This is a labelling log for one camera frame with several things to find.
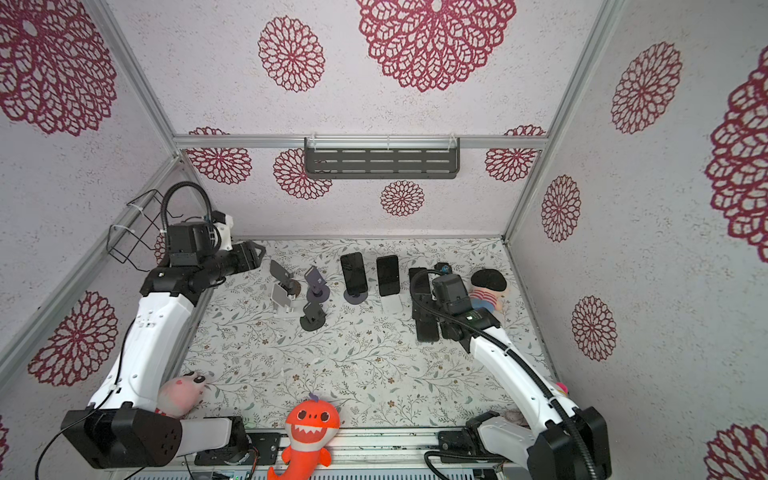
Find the black phone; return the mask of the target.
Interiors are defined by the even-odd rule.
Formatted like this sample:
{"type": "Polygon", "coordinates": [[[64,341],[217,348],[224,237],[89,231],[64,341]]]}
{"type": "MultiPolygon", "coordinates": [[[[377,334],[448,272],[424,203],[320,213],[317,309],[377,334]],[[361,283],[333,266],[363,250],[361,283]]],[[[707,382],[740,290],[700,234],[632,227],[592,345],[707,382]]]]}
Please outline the black phone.
{"type": "Polygon", "coordinates": [[[379,295],[388,297],[400,293],[400,270],[397,255],[386,255],[376,259],[379,295]]]}
{"type": "Polygon", "coordinates": [[[349,296],[366,294],[368,283],[362,254],[353,252],[342,255],[340,264],[345,280],[345,293],[349,296]]]}

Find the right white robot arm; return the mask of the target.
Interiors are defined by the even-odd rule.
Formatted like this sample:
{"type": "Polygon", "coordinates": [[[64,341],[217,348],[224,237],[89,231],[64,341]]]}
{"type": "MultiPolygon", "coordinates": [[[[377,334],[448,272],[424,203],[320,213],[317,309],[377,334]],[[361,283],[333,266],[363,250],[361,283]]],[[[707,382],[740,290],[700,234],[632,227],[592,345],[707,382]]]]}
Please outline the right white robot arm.
{"type": "Polygon", "coordinates": [[[523,358],[487,310],[442,314],[443,337],[459,342],[513,400],[527,425],[502,416],[475,431],[483,449],[525,468],[533,479],[608,479],[608,426],[594,407],[581,408],[523,358]]]}

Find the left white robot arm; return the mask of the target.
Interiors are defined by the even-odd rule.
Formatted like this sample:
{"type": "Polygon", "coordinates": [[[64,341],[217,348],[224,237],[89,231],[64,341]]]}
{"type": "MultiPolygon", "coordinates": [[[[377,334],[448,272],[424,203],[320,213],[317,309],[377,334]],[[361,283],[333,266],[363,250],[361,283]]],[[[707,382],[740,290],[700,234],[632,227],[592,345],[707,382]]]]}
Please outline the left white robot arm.
{"type": "Polygon", "coordinates": [[[83,410],[70,410],[61,432],[95,469],[163,467],[178,456],[217,451],[235,458],[249,439],[241,417],[174,419],[158,412],[166,372],[191,328],[200,296],[230,275],[260,267],[253,241],[214,254],[164,260],[145,278],[135,319],[107,378],[83,410]]]}

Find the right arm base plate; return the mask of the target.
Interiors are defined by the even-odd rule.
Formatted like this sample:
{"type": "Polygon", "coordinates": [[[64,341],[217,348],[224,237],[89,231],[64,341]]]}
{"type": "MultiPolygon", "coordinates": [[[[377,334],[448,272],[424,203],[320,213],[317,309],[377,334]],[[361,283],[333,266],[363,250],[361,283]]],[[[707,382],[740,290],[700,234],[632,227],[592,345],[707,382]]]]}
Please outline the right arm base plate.
{"type": "Polygon", "coordinates": [[[441,430],[437,433],[439,458],[447,463],[504,462],[503,456],[488,452],[469,429],[441,430]]]}

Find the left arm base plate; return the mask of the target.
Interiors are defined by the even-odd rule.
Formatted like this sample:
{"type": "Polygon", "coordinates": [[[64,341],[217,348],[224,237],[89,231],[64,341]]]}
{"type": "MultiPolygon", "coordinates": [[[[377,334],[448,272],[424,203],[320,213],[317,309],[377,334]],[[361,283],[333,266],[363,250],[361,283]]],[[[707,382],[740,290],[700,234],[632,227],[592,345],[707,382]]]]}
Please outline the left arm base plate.
{"type": "Polygon", "coordinates": [[[195,466],[273,466],[277,462],[282,436],[278,433],[247,433],[229,445],[195,454],[195,466]]]}

